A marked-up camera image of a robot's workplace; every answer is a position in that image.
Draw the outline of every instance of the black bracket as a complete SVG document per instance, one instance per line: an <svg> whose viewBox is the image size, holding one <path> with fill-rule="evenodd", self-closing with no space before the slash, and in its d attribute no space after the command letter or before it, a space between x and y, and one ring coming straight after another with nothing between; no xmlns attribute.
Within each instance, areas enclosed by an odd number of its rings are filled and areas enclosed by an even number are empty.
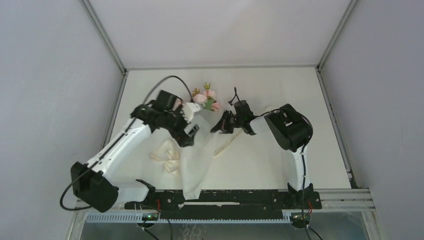
<svg viewBox="0 0 424 240"><path fill-rule="evenodd" d="M322 209L320 194L314 191L314 186L311 183L304 189L304 200L302 202L302 191L294 190L289 184L288 191L274 191L272 193L272 207L278 210L286 209L303 209L308 210L310 207L313 209Z"/></svg>
<svg viewBox="0 0 424 240"><path fill-rule="evenodd" d="M164 128L175 139L180 147L193 146L195 135L199 130L198 125L194 125L189 132L185 129L189 125L182 111L182 105L174 108L177 99L176 95L161 90L156 100L151 100L148 104L137 106L131 113L131 118L137 118L149 125L151 132Z"/></svg>
<svg viewBox="0 0 424 240"><path fill-rule="evenodd" d="M146 204L147 206L152 206L155 203L156 187L142 179L136 179L136 181L144 184L148 188L147 196L144 199L143 204Z"/></svg>
<svg viewBox="0 0 424 240"><path fill-rule="evenodd" d="M190 205L185 203L208 202L216 205ZM305 197L304 209L321 209L318 192L312 191ZM281 219L281 210L299 210L302 205L296 200L294 193L272 190L202 190L199 199L185 200L182 190L159 190L149 193L141 202L153 209L159 209L169 219ZM219 205L219 203L239 203L238 205ZM127 202L125 209L140 209L136 202Z"/></svg>

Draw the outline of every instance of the black wire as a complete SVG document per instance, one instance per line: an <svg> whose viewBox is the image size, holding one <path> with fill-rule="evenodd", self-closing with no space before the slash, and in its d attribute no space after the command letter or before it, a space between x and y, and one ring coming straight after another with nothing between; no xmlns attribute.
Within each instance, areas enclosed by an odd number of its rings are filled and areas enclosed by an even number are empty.
<svg viewBox="0 0 424 240"><path fill-rule="evenodd" d="M234 87L234 93L235 93L235 96L237 97L237 100L240 102L240 98L239 98L239 95L237 94L237 88L236 87Z"/></svg>
<svg viewBox="0 0 424 240"><path fill-rule="evenodd" d="M65 194L68 192L68 190L72 187L72 185L74 185L75 182L77 182L82 176L84 176L84 174L88 173L91 169L93 169L99 162L96 161L93 165L91 165L87 170L85 170L85 172L81 173L75 180L73 180L63 191L62 196L60 196L60 207L64 210L67 211L79 211L79 210L84 210L84 209L89 209L92 206L83 206L83 207L75 207L75 208L68 208L66 206L64 206L64 197Z"/></svg>
<svg viewBox="0 0 424 240"><path fill-rule="evenodd" d="M152 232L150 232L148 229L144 228L143 231L145 231L146 233L148 233L152 238L156 239L156 240L160 240L157 236L155 236Z"/></svg>
<svg viewBox="0 0 424 240"><path fill-rule="evenodd" d="M157 209L157 208L154 208L154 207L151 207L151 206L147 206L147 205L144 205L144 204L139 203L139 202L136 202L135 204L138 204L138 205L143 206L143 207L146 207L146 208L153 209L153 210L157 211L158 213L160 213L160 212L161 212L161 210L159 210L159 209ZM166 218L166 217L164 217L164 219L166 219L166 220L168 221L169 231L170 231L170 235L171 235L171 240L173 240L174 233L173 233L173 229L172 229L171 221L170 221L168 218Z"/></svg>
<svg viewBox="0 0 424 240"><path fill-rule="evenodd" d="M266 112L262 113L261 115L259 115L259 117L262 117L263 115L267 115L267 114L269 114L269 113L275 112L275 111L277 111L277 110L280 110L280 108L276 108L276 109L271 110L271 111L266 111Z"/></svg>
<svg viewBox="0 0 424 240"><path fill-rule="evenodd" d="M231 100L228 101L228 103L232 106L233 105L233 101L236 98L236 95L234 94L234 96L232 97Z"/></svg>
<svg viewBox="0 0 424 240"><path fill-rule="evenodd" d="M301 216L302 216L303 226L304 226L307 238L309 240L312 240L311 236L309 235L308 226L306 226L305 214L304 214L305 180L306 180L306 164L305 164L304 150L305 150L306 145L307 145L307 143L305 145L303 145L302 151L301 151L302 163L303 163L302 202L301 202L302 215Z"/></svg>
<svg viewBox="0 0 424 240"><path fill-rule="evenodd" d="M310 230L311 230L314 234L316 234L320 240L323 240L323 238L322 238L322 237L318 234L318 232L316 232L314 229L312 229L312 227L309 227L309 229L310 229Z"/></svg>
<svg viewBox="0 0 424 240"><path fill-rule="evenodd" d="M154 85L154 87L147 93L147 96L144 98L144 100L143 100L143 103L142 104L146 104L146 102L147 102L147 100L149 99L149 97L150 97L150 95L152 95L152 93L153 93L153 91L157 88L157 87L159 87L159 85L161 85L161 83L163 83L163 82L165 82L166 80L168 80L168 79L171 79L171 78L176 78L176 79L178 79L178 80L180 80L181 82L182 82L182 84L184 84L184 87L185 87L185 89L187 89L187 91L188 91L188 95L190 95L190 100L191 100L191 102L193 102L193 97L192 97L192 92L190 91L190 89L189 89L189 87L187 86L187 84L181 79L181 78L179 78L178 76L175 76L175 75L170 75L170 76L167 76L167 77L165 77L165 78L163 78L162 80L160 80L158 83L156 83L156 85Z"/></svg>

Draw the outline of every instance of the flower bouquet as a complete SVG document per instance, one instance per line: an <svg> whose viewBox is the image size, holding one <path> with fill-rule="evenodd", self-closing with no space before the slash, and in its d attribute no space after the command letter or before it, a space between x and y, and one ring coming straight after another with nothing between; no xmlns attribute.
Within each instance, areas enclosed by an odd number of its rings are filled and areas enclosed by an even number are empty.
<svg viewBox="0 0 424 240"><path fill-rule="evenodd" d="M201 93L201 90L199 88L195 88L192 91L193 99L196 103L200 104L203 109L217 112L221 105L215 100L217 97L217 93L213 90L211 90L211 84L204 83L203 85L204 91Z"/></svg>

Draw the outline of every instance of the white wall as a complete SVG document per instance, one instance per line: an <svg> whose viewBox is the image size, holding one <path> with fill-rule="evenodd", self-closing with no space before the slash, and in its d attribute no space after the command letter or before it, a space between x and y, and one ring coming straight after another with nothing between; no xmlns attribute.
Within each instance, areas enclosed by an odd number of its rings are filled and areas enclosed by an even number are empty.
<svg viewBox="0 0 424 240"><path fill-rule="evenodd" d="M361 1L324 68L389 239L422 239L424 1Z"/></svg>
<svg viewBox="0 0 424 240"><path fill-rule="evenodd" d="M77 0L1 1L0 32L0 239L64 239L121 74Z"/></svg>
<svg viewBox="0 0 424 240"><path fill-rule="evenodd" d="M92 0L127 68L317 65L350 0Z"/></svg>

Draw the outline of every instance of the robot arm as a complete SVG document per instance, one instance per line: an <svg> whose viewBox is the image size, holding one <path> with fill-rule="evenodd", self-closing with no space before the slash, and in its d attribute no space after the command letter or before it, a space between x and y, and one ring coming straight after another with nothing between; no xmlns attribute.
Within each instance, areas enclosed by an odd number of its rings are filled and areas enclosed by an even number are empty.
<svg viewBox="0 0 424 240"><path fill-rule="evenodd" d="M96 156L85 164L76 162L71 167L74 195L102 213L116 203L143 201L150 190L148 183L117 183L111 178L128 155L156 129L167 129L180 147L194 144L199 127L191 121L201 107L187 102L173 110L176 100L177 96L160 91L156 100L131 113L122 131Z"/></svg>
<svg viewBox="0 0 424 240"><path fill-rule="evenodd" d="M234 109L236 114L225 111L211 132L221 131L224 134L232 134L234 128L242 128L246 134L255 135L271 130L278 145L285 150L288 157L290 175L287 187L289 192L293 193L297 202L301 201L303 181L305 180L306 197L304 199L307 200L308 195L314 191L307 165L307 144L313 131L311 123L290 104L261 116L255 116L245 100L236 102Z"/></svg>

